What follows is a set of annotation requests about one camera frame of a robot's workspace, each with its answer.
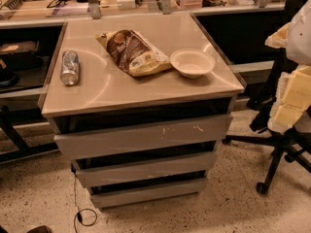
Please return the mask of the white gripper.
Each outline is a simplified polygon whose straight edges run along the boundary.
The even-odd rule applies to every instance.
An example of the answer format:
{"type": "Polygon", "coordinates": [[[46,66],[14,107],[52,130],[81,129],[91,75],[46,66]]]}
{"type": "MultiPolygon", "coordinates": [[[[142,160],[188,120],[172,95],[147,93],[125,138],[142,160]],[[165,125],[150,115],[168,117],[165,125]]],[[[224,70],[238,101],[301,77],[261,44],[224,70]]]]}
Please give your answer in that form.
{"type": "Polygon", "coordinates": [[[311,106],[311,67],[298,65],[290,74],[283,72],[278,80],[276,101],[267,126],[284,134],[292,128],[311,106]]]}

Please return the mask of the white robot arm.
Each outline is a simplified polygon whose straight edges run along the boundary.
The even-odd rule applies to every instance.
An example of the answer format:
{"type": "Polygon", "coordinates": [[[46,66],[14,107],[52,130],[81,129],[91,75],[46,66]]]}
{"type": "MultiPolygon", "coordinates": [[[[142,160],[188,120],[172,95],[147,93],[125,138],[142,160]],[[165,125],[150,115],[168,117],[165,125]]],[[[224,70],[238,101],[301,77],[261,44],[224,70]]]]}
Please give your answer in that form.
{"type": "Polygon", "coordinates": [[[284,134],[311,106],[311,0],[265,44],[274,49],[285,48],[287,58],[298,64],[290,74],[281,75],[268,121],[270,130],[284,134]]]}

